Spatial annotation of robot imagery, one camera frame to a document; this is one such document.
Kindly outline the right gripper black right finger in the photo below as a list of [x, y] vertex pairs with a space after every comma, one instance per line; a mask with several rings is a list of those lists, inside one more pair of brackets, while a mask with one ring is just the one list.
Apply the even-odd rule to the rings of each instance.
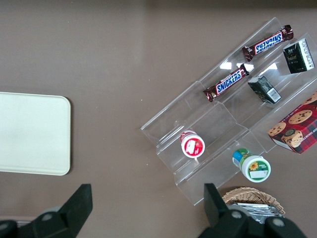
[[213, 183], [204, 184], [204, 209], [210, 226], [201, 238], [304, 238], [287, 218], [269, 217], [260, 224], [246, 213], [229, 209]]

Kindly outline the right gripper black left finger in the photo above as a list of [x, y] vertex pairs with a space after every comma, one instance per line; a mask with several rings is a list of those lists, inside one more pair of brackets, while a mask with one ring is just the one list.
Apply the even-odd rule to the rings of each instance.
[[18, 227], [14, 220], [1, 220], [2, 238], [75, 238], [93, 209], [92, 187], [82, 184], [57, 210], [48, 211]]

